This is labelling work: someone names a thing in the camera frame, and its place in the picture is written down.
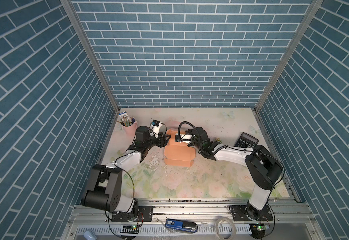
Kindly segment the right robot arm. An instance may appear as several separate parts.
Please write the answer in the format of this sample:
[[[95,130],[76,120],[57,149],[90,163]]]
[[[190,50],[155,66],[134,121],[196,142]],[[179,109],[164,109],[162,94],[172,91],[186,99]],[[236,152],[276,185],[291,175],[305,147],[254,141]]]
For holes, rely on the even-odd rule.
[[[284,170],[282,164],[264,146],[239,148],[224,145],[211,141],[201,127],[187,130],[176,140],[187,143],[189,147],[196,147],[206,159],[246,166],[254,182],[252,195],[247,204],[249,209],[261,211],[264,208]]]

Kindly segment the left controller board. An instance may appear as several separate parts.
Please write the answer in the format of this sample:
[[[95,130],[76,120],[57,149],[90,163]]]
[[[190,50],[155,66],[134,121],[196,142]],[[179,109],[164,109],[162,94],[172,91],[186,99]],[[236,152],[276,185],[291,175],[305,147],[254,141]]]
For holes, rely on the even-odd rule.
[[[133,240],[140,232],[140,226],[137,225],[124,225],[120,231],[120,237],[123,240]]]

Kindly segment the black Dexin desk calculator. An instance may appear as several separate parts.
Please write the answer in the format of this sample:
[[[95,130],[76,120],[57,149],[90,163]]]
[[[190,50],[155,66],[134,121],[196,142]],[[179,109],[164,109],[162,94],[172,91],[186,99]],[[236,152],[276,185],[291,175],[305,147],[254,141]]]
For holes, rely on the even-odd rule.
[[[249,135],[247,133],[241,133],[240,137],[234,144],[235,147],[238,148],[254,148],[259,143],[259,140],[252,135]]]

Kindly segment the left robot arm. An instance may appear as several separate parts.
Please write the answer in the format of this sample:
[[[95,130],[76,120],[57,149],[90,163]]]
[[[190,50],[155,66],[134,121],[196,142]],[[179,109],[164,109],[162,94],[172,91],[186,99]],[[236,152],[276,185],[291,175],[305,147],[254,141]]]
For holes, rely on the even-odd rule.
[[[130,179],[129,170],[140,164],[153,147],[165,147],[170,135],[152,130],[149,127],[138,127],[132,144],[124,154],[113,163],[94,165],[90,171],[81,205],[108,213],[121,213],[135,218],[139,213],[138,200],[135,197],[122,195],[123,175]]]

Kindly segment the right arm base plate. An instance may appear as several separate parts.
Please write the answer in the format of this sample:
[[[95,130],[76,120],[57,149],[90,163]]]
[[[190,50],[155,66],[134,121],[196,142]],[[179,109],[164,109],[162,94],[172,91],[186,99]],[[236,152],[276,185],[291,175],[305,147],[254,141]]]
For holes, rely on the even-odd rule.
[[[273,221],[273,213],[268,205],[265,205],[262,210],[257,210],[256,208],[247,205],[230,205],[228,206],[233,220],[239,221],[260,221],[268,220]]]

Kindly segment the pink paper box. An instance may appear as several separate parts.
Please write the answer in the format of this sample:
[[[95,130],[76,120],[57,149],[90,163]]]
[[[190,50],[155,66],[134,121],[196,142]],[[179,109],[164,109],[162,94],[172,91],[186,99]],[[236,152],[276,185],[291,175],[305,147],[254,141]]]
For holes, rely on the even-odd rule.
[[[164,147],[164,163],[170,166],[190,168],[194,163],[196,150],[189,147],[187,143],[176,142],[176,132],[173,129],[167,130],[166,134],[171,138]]]

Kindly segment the right controller board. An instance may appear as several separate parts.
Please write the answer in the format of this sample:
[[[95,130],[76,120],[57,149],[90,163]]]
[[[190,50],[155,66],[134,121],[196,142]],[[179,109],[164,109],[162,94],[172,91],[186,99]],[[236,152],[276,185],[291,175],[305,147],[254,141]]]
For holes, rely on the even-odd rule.
[[[251,234],[250,236],[256,240],[262,240],[266,235],[266,226],[264,224],[251,224],[249,225]]]

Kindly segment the blue handheld device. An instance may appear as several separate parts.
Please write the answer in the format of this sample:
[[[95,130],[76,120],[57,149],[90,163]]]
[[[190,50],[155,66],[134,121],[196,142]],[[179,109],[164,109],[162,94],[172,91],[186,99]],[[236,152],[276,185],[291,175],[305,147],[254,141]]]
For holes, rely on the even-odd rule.
[[[166,219],[165,227],[192,234],[198,231],[198,225],[196,223],[184,220]]]

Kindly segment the pens in cup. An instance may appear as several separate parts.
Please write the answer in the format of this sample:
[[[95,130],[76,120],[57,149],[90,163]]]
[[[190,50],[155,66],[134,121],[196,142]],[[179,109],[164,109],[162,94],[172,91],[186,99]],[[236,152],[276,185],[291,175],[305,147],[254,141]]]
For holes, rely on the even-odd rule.
[[[129,117],[127,112],[119,112],[118,117],[120,118],[120,122],[124,127],[129,127],[133,124],[133,120]]]

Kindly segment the light blue object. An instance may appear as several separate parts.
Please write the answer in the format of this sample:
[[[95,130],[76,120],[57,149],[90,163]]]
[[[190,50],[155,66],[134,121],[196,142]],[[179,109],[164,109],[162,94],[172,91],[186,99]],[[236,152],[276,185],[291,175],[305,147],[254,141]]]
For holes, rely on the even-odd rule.
[[[97,236],[95,235],[95,233],[88,229],[83,233],[83,236],[86,240],[97,240]]]

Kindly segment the pink pen holder cup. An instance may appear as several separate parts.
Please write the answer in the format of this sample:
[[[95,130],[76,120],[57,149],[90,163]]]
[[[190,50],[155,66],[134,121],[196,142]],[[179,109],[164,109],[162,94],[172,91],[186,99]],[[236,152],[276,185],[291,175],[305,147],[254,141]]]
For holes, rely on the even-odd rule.
[[[132,118],[131,124],[129,126],[126,127],[122,125],[122,129],[124,130],[125,134],[127,136],[132,136],[132,137],[135,135],[137,127],[138,127],[138,124],[135,118]]]

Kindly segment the controller board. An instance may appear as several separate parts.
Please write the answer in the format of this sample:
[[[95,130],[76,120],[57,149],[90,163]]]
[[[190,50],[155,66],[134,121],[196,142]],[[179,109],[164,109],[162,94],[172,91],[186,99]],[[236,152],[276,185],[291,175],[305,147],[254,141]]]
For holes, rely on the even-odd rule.
[[[140,232],[140,226],[137,225],[124,225],[120,231],[120,237],[123,240],[133,240]]]
[[[266,235],[266,226],[264,224],[251,224],[249,225],[251,234],[250,236],[256,240],[262,240]]]

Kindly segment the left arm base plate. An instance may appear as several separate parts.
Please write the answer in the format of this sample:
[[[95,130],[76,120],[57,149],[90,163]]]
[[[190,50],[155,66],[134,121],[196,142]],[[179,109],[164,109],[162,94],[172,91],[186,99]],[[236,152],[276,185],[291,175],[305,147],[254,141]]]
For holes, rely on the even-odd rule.
[[[113,212],[111,222],[126,223],[126,222],[151,222],[153,217],[153,206],[134,206],[129,213]]]

